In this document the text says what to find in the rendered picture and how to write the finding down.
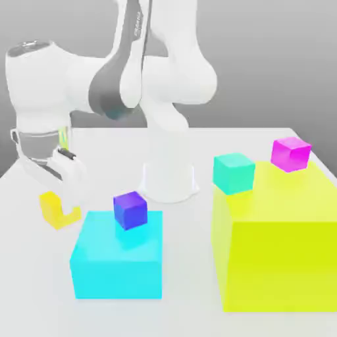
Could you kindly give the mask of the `large cyan box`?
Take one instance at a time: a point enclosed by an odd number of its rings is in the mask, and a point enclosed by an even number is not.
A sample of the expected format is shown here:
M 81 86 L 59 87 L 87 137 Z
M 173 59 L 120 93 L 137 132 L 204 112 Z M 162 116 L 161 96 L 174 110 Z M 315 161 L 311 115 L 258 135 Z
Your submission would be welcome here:
M 163 214 L 124 230 L 111 211 L 90 211 L 70 258 L 78 299 L 160 299 L 163 294 Z

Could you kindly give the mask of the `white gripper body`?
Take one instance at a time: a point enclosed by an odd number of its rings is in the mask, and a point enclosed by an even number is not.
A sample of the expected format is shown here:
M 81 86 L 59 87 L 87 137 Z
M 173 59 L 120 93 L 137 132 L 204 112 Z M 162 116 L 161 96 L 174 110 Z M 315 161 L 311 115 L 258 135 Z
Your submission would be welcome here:
M 22 157 L 22 166 L 30 176 L 64 201 L 81 204 L 87 200 L 88 171 L 77 157 L 51 160 L 49 165 L 39 165 Z

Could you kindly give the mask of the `large yellow-green box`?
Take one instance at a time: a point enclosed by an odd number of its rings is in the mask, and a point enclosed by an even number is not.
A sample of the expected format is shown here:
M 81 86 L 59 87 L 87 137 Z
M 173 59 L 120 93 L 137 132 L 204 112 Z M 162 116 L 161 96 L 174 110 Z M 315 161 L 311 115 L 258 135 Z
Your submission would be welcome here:
M 214 188 L 211 243 L 224 311 L 337 312 L 337 186 L 316 163 L 259 161 L 252 190 Z

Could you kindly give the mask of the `small yellow cube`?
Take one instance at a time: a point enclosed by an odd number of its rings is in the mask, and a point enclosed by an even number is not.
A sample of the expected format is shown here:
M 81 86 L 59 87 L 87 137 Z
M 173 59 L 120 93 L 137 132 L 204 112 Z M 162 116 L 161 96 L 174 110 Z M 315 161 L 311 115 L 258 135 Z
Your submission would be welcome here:
M 41 194 L 39 204 L 43 218 L 55 230 L 74 224 L 82 218 L 79 205 L 73 205 L 69 198 L 60 197 L 52 191 Z

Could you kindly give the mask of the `small teal cube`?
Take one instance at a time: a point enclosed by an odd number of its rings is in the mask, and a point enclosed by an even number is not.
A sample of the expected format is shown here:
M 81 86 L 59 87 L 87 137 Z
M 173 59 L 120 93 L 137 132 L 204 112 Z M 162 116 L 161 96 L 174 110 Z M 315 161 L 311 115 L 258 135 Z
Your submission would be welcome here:
M 228 153 L 214 157 L 213 184 L 226 195 L 253 189 L 255 162 L 242 153 Z

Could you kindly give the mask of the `small magenta cube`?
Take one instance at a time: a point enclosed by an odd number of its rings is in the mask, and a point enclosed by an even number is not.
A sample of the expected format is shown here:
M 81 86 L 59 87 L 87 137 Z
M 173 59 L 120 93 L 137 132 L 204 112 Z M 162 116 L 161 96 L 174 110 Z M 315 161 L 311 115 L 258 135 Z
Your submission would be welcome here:
M 280 138 L 273 141 L 271 163 L 284 172 L 307 168 L 311 144 L 297 137 Z

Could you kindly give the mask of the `small blue cube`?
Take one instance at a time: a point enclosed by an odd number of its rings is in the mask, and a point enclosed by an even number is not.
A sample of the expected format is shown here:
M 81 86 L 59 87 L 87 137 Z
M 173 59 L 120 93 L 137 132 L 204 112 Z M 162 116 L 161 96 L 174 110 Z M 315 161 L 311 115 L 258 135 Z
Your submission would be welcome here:
M 147 223 L 147 201 L 137 192 L 113 198 L 115 219 L 124 230 Z

